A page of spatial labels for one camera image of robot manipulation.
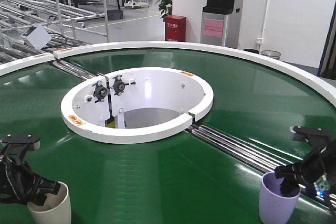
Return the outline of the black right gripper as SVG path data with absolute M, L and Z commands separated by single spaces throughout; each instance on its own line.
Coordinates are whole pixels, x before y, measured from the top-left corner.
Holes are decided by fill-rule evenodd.
M 332 145 L 332 133 L 318 127 L 291 126 L 291 139 L 305 142 L 311 146 L 302 163 L 277 166 L 274 170 L 277 179 L 283 178 L 280 191 L 286 197 L 293 197 L 299 185 L 305 181 L 315 183 L 326 175 L 330 186 L 335 185 L 335 145 Z

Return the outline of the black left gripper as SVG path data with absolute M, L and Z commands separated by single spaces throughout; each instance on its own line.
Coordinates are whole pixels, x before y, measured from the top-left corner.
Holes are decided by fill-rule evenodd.
M 26 205 L 30 201 L 43 206 L 47 194 L 57 195 L 60 182 L 47 179 L 11 159 L 23 161 L 28 151 L 40 148 L 41 137 L 37 134 L 7 134 L 1 138 L 1 203 Z

